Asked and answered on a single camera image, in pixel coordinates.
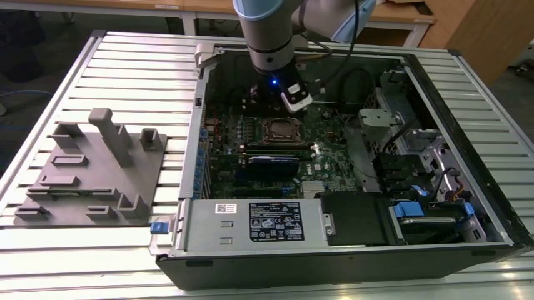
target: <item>cable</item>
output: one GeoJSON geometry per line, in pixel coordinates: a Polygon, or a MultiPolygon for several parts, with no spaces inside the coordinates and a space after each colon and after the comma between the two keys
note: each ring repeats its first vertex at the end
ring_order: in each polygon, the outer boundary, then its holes
{"type": "Polygon", "coordinates": [[[454,176],[454,181],[458,183],[458,188],[456,191],[454,192],[452,196],[450,197],[450,200],[456,201],[458,195],[464,191],[464,184],[463,182],[458,179],[458,176],[454,176]]]}
{"type": "Polygon", "coordinates": [[[386,152],[386,149],[390,145],[395,143],[398,138],[404,134],[404,132],[410,129],[410,127],[414,125],[414,123],[418,121],[416,118],[412,118],[408,122],[404,123],[404,125],[400,127],[399,131],[391,136],[388,139],[387,143],[382,147],[382,152],[386,152]]]}
{"type": "Polygon", "coordinates": [[[308,40],[308,41],[312,42],[315,45],[317,45],[320,48],[323,48],[323,49],[326,50],[326,53],[324,53],[324,54],[312,54],[312,55],[307,55],[307,56],[304,56],[304,57],[299,57],[299,58],[296,59],[296,62],[297,62],[297,63],[301,63],[303,61],[311,61],[311,60],[313,60],[313,59],[327,58],[328,56],[332,55],[334,50],[332,50],[330,47],[324,46],[323,43],[308,39],[308,37],[304,36],[303,34],[299,34],[299,35],[300,35],[305,40],[308,40]]]}
{"type": "Polygon", "coordinates": [[[49,96],[53,96],[50,92],[46,91],[38,91],[38,90],[21,90],[21,91],[12,91],[12,92],[5,92],[0,94],[0,97],[9,96],[12,94],[46,94],[49,96]]]}
{"type": "Polygon", "coordinates": [[[350,48],[346,57],[343,58],[343,61],[339,63],[339,66],[336,70],[330,74],[330,76],[324,79],[320,80],[319,85],[323,88],[327,83],[335,78],[335,76],[339,74],[342,71],[343,67],[346,66],[346,63],[348,62],[348,59],[351,58],[354,47],[356,44],[356,37],[358,37],[358,27],[359,27],[359,3],[358,0],[354,0],[354,5],[355,5],[355,17],[354,17],[354,32],[352,32],[352,39],[350,40],[350,48]]]}
{"type": "Polygon", "coordinates": [[[443,170],[443,172],[440,173],[440,175],[439,175],[439,177],[438,177],[438,179],[436,179],[436,184],[435,184],[435,187],[434,187],[432,194],[430,194],[430,196],[428,196],[428,199],[430,199],[428,201],[430,201],[430,202],[434,201],[435,198],[436,198],[436,196],[438,196],[438,191],[439,191],[439,187],[442,186],[442,182],[443,182],[444,176],[447,175],[448,172],[451,172],[451,171],[455,170],[455,169],[456,169],[455,167],[447,167],[447,168],[443,170]]]}

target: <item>floor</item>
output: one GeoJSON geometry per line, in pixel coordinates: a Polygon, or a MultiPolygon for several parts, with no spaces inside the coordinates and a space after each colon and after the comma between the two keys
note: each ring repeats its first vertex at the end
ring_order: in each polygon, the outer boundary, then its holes
{"type": "MultiPolygon", "coordinates": [[[[42,76],[30,82],[14,84],[0,74],[0,93],[4,90],[14,91],[20,89],[40,89],[53,93],[93,29],[139,33],[180,31],[179,20],[165,20],[160,17],[76,14],[75,24],[67,25],[59,13],[44,12],[41,13],[40,23],[46,40],[34,46],[34,53],[42,65],[42,76]]],[[[201,21],[199,32],[201,35],[211,36],[239,37],[241,34],[236,21],[211,24],[211,26],[207,21],[201,21]]],[[[516,77],[512,70],[507,70],[492,85],[491,91],[526,134],[534,140],[534,121],[531,120],[534,82],[516,77]]],[[[1,98],[0,103],[5,106],[8,112],[4,116],[0,116],[0,174],[4,172],[38,119],[48,98],[48,96],[37,94],[17,94],[1,98]]]]}

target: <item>metal slatted table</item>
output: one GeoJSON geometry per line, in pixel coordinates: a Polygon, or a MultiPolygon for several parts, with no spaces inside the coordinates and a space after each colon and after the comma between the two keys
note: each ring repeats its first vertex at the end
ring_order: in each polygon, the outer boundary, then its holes
{"type": "MultiPolygon", "coordinates": [[[[111,108],[128,132],[156,127],[169,136],[152,215],[177,204],[185,138],[195,97],[197,43],[243,44],[241,39],[108,32],[92,37],[0,181],[1,299],[528,299],[534,294],[534,252],[480,264],[443,279],[370,282],[276,289],[180,291],[148,253],[148,228],[13,229],[55,141],[55,123],[85,122],[93,107],[111,108]]],[[[332,48],[346,48],[330,44],[332,48]]],[[[360,51],[412,53],[434,81],[475,149],[534,232],[534,146],[460,57],[447,51],[358,46],[360,51]]],[[[83,130],[95,130],[89,124],[83,130]]],[[[160,246],[171,244],[160,238],[160,246]]]]}

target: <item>black cable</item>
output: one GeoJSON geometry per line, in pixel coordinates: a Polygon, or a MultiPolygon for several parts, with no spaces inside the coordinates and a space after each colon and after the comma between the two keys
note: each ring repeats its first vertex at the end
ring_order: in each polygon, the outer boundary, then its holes
{"type": "Polygon", "coordinates": [[[451,171],[455,170],[455,169],[456,169],[455,167],[447,167],[447,168],[443,170],[443,172],[440,173],[440,175],[439,175],[439,177],[438,177],[438,179],[436,179],[436,184],[435,184],[435,187],[434,187],[432,194],[430,194],[430,196],[428,196],[428,201],[430,201],[430,202],[434,201],[435,198],[436,198],[436,196],[438,196],[438,191],[439,191],[439,187],[442,186],[442,182],[443,182],[444,176],[447,175],[448,172],[451,172],[451,171]]]}
{"type": "Polygon", "coordinates": [[[382,152],[386,152],[386,149],[392,143],[400,138],[400,136],[404,134],[406,131],[408,131],[410,127],[414,125],[414,123],[418,121],[418,119],[414,117],[408,122],[404,123],[404,125],[400,127],[399,131],[390,137],[387,143],[382,147],[382,152]]]}
{"type": "Polygon", "coordinates": [[[336,70],[330,74],[330,76],[324,79],[320,80],[319,85],[323,88],[327,83],[335,78],[335,76],[339,74],[342,71],[343,67],[346,66],[346,63],[348,62],[348,59],[351,58],[354,47],[356,44],[356,37],[358,37],[358,27],[359,27],[359,3],[358,0],[354,0],[354,5],[355,5],[355,17],[354,17],[354,32],[352,32],[352,39],[350,40],[350,48],[346,57],[343,58],[342,63],[339,64],[336,70]]]}
{"type": "Polygon", "coordinates": [[[300,35],[305,40],[308,40],[308,41],[312,42],[315,45],[317,45],[317,46],[326,51],[324,54],[316,55],[316,57],[313,57],[313,58],[311,58],[311,59],[309,59],[309,58],[303,58],[303,59],[299,60],[299,61],[309,61],[309,60],[315,60],[315,59],[323,59],[323,58],[327,58],[328,56],[332,55],[334,50],[332,50],[330,47],[327,47],[322,42],[309,39],[309,38],[308,38],[307,36],[304,36],[303,34],[299,34],[299,35],[300,35]]]}

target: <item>warning label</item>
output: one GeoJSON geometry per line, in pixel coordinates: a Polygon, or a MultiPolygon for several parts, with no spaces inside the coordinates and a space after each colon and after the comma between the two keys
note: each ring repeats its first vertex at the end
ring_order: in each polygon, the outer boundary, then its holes
{"type": "Polygon", "coordinates": [[[249,239],[255,243],[303,241],[300,204],[249,203],[249,239]]]}

